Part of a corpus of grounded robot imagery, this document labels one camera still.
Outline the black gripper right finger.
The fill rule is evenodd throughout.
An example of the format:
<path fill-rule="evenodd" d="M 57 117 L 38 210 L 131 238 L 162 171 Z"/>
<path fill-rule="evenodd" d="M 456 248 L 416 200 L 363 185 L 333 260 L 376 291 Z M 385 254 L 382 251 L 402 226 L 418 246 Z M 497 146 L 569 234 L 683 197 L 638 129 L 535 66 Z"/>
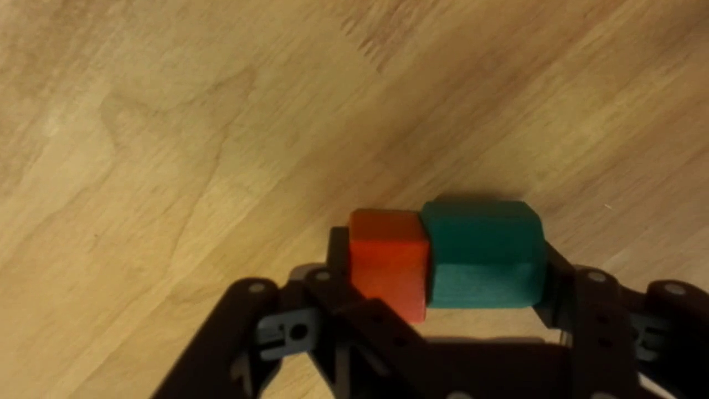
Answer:
<path fill-rule="evenodd" d="M 535 306 L 562 333 L 573 399 L 652 399 L 641 377 L 679 399 L 709 399 L 709 293 L 657 280 L 643 293 L 613 274 L 571 266 L 546 246 L 546 285 Z"/>

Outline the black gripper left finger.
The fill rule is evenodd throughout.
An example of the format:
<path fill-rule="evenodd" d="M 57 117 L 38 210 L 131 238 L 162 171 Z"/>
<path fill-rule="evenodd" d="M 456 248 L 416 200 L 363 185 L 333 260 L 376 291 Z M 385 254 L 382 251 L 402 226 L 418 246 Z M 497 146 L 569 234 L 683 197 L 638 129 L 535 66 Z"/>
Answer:
<path fill-rule="evenodd" d="M 287 285 L 231 283 L 150 399 L 260 399 L 291 355 L 308 355 L 338 399 L 424 399 L 426 342 L 347 281 L 347 239 L 334 226 L 326 261 Z"/>

